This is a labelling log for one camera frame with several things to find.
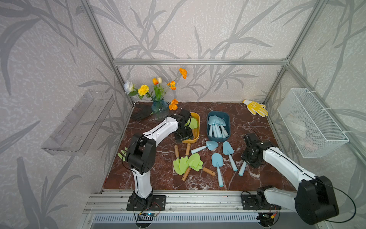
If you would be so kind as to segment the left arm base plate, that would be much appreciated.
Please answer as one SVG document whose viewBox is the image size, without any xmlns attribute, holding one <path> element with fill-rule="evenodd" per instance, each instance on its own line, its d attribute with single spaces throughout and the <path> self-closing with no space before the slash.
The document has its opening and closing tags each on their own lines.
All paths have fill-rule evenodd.
<svg viewBox="0 0 366 229">
<path fill-rule="evenodd" d="M 153 195 L 147 199 L 140 198 L 139 196 L 131 195 L 127 202 L 127 211 L 142 211 L 142 210 L 165 210 L 166 195 Z"/>
</svg>

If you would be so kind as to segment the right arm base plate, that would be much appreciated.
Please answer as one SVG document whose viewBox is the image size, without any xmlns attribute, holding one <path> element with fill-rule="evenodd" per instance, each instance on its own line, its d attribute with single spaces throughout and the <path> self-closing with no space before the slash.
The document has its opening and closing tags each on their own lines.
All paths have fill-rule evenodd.
<svg viewBox="0 0 366 229">
<path fill-rule="evenodd" d="M 266 210 L 277 212 L 281 210 L 280 206 L 269 204 L 263 193 L 252 194 L 248 191 L 241 193 L 241 203 L 243 210 Z"/>
</svg>

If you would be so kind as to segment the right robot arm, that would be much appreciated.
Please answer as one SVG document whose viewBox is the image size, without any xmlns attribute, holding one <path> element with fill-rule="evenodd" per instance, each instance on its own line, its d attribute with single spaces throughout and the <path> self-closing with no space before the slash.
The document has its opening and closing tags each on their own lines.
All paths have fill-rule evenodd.
<svg viewBox="0 0 366 229">
<path fill-rule="evenodd" d="M 246 149 L 241 158 L 258 168 L 267 162 L 279 171 L 296 189 L 295 192 L 273 186 L 257 189 L 256 195 L 241 196 L 245 210 L 269 210 L 274 207 L 296 212 L 308 225 L 339 215 L 332 182 L 325 176 L 316 176 L 287 157 L 270 141 L 262 142 L 255 133 L 244 135 Z"/>
</svg>

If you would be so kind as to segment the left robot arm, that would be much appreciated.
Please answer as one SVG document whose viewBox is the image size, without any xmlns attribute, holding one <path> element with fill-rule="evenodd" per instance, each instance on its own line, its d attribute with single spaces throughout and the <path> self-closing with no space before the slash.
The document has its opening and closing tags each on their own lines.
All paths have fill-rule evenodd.
<svg viewBox="0 0 366 229">
<path fill-rule="evenodd" d="M 181 143 L 193 137 L 186 125 L 192 117 L 191 113 L 182 109 L 178 114 L 171 114 L 156 127 L 143 134 L 135 134 L 127 149 L 126 161 L 133 172 L 135 191 L 132 196 L 147 205 L 153 198 L 150 182 L 150 170 L 155 163 L 156 147 L 171 133 L 175 141 Z"/>
</svg>

